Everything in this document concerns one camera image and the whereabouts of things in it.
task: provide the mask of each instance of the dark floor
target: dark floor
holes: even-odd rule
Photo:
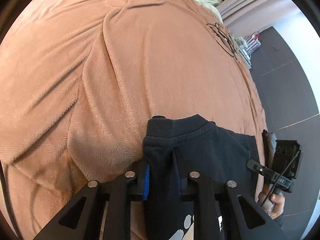
[[[308,79],[288,45],[273,28],[260,34],[262,45],[251,57],[252,78],[265,109],[268,131],[297,140],[302,161],[291,194],[284,193],[283,230],[300,240],[318,199],[320,118]]]

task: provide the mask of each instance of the bed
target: bed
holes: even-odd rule
[[[200,114],[255,135],[264,164],[264,110],[243,60],[207,26],[217,22],[193,0],[27,6],[0,46],[0,159],[25,240],[88,180],[112,180],[140,159],[154,115]],[[2,196],[0,209],[9,221]],[[141,217],[138,203],[132,239],[146,239]]]

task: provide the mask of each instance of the black cable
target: black cable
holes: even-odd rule
[[[7,185],[6,185],[5,178],[4,178],[1,160],[0,160],[0,181],[1,181],[1,187],[2,187],[2,192],[3,192],[3,196],[4,196],[5,207],[7,208],[7,212],[8,212],[10,221],[12,223],[13,229],[15,230],[15,232],[17,234],[18,239],[22,240],[23,238],[22,238],[21,232],[18,228],[17,221],[14,216],[11,201],[9,198],[8,189],[7,189]]]
[[[220,30],[220,28],[223,28],[223,27],[219,23],[215,23],[214,25],[211,24],[211,23],[207,23],[207,26],[209,26],[209,28],[216,34],[216,36],[218,36],[220,38],[220,40],[223,43],[224,43],[223,39],[227,42],[229,48],[228,48],[228,46],[226,46],[226,47],[230,50],[231,54],[228,51],[226,51],[226,49],[216,40],[216,42],[219,44],[219,46],[226,53],[228,53],[228,55],[230,57],[234,57],[234,58],[236,58],[236,60],[238,60],[237,57],[236,57],[237,51],[235,49],[235,46],[234,46],[234,43],[233,43],[233,39],[231,38],[230,35],[227,35],[222,30]]]
[[[290,165],[292,164],[292,162],[295,160],[295,158],[299,155],[301,151],[298,150],[297,154],[294,156],[294,158],[289,162],[289,164],[284,168],[283,172],[277,177],[276,181],[274,182],[272,188],[269,190],[267,196],[265,197],[265,199],[263,200],[261,207],[264,205],[264,203],[267,201],[267,199],[270,197],[270,195],[273,193],[273,191],[275,190],[275,187],[278,183],[278,179],[285,173],[285,171],[290,167]]]

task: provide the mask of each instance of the finger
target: finger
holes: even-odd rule
[[[276,204],[284,206],[285,197],[284,197],[284,195],[282,195],[282,193],[280,193],[280,194],[271,194],[270,200],[273,203],[276,203]]]
[[[265,199],[266,195],[263,192],[259,193],[259,200],[262,202]],[[270,213],[271,209],[273,208],[273,203],[267,199],[266,202],[264,203],[264,205],[262,206],[262,209],[266,212],[266,213]]]
[[[267,195],[269,190],[270,190],[270,184],[269,183],[266,183],[265,185],[263,185],[263,189],[262,189],[262,192],[264,195]]]
[[[275,219],[283,213],[285,198],[282,194],[280,194],[280,195],[272,194],[270,196],[270,199],[273,203],[275,203],[275,206],[274,206],[272,212],[270,213],[270,217],[272,219]]]

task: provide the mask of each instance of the white graphic print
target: white graphic print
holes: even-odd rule
[[[222,229],[222,216],[218,217],[219,224],[220,224],[220,231]],[[193,240],[193,233],[194,233],[194,223],[191,223],[191,216],[187,215],[186,219],[184,220],[184,228],[188,229],[185,235],[183,235],[183,230],[179,229],[177,232],[174,233],[173,236],[169,240]]]

